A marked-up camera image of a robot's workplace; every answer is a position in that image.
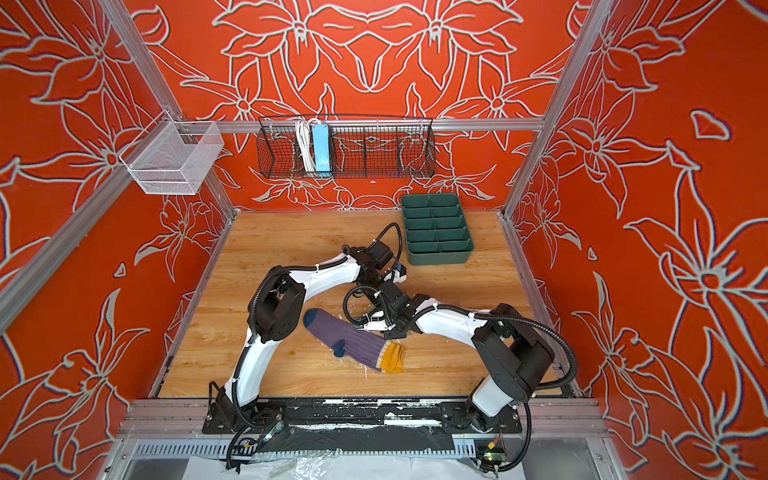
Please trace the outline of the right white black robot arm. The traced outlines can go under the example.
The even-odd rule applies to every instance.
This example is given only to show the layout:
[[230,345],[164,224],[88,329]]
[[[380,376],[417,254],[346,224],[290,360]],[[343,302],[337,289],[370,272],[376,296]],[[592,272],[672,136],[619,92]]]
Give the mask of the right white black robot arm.
[[462,406],[444,410],[450,428],[501,431],[498,416],[504,409],[521,408],[529,415],[537,391],[567,385],[578,372],[575,351],[559,333],[507,304],[470,310],[424,294],[410,297],[395,285],[358,286],[346,296],[365,296],[372,309],[360,317],[344,315],[340,337],[330,343],[337,357],[401,372],[404,353],[398,342],[410,332],[442,336],[476,351],[487,376]]

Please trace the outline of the green compartment tray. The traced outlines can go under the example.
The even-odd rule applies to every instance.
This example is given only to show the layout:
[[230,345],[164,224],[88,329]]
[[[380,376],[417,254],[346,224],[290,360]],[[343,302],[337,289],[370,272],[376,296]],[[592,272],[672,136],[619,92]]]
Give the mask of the green compartment tray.
[[474,242],[456,194],[405,195],[401,210],[410,265],[459,265],[469,260]]

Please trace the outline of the purple sock with yellow cuff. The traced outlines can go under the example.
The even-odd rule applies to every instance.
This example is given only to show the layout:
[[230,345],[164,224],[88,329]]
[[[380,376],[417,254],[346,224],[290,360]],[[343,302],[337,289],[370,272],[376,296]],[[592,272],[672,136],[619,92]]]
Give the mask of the purple sock with yellow cuff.
[[404,372],[405,349],[372,332],[358,330],[322,309],[310,309],[303,316],[304,327],[337,358],[349,357],[378,372]]

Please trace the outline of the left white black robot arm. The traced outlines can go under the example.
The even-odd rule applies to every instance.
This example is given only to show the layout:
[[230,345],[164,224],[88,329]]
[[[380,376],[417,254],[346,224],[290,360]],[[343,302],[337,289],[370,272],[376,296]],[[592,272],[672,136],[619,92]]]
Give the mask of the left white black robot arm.
[[271,417],[258,414],[256,402],[267,367],[280,343],[301,320],[305,302],[350,284],[349,297],[365,297],[372,311],[359,317],[342,310],[355,329],[383,326],[386,332],[405,318],[407,296],[398,288],[406,279],[401,263],[404,239],[398,223],[388,224],[368,246],[345,245],[335,257],[309,266],[271,268],[250,300],[248,334],[234,372],[225,385],[209,383],[203,432],[234,433],[241,427],[261,426]]

